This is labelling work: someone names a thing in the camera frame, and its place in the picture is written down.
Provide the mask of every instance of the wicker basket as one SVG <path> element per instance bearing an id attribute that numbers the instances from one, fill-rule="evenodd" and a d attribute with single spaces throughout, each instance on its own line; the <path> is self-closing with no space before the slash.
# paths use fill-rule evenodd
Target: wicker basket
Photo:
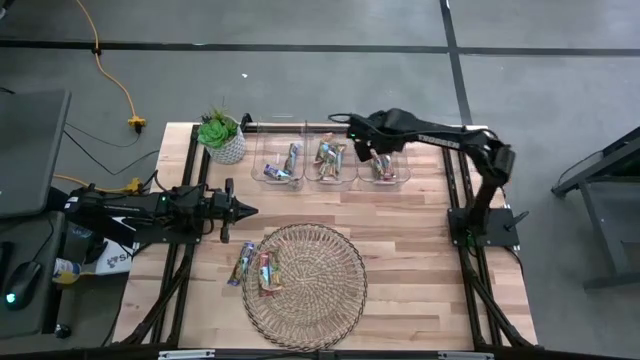
<path id="1" fill-rule="evenodd" d="M 258 256 L 242 288 L 244 306 L 258 332 L 295 351 L 314 351 L 344 339 L 358 323 L 367 297 L 358 250 L 342 234 L 315 224 L 278 229 L 256 254 L 275 249 L 284 288 L 273 296 L 259 296 Z"/>
<path id="2" fill-rule="evenodd" d="M 242 160 L 245 152 L 247 151 L 246 141 L 240 126 L 238 126 L 238 133 L 236 136 L 227 142 L 221 148 L 214 149 L 210 146 L 206 146 L 207 152 L 211 155 L 211 160 L 218 164 L 231 165 Z"/>

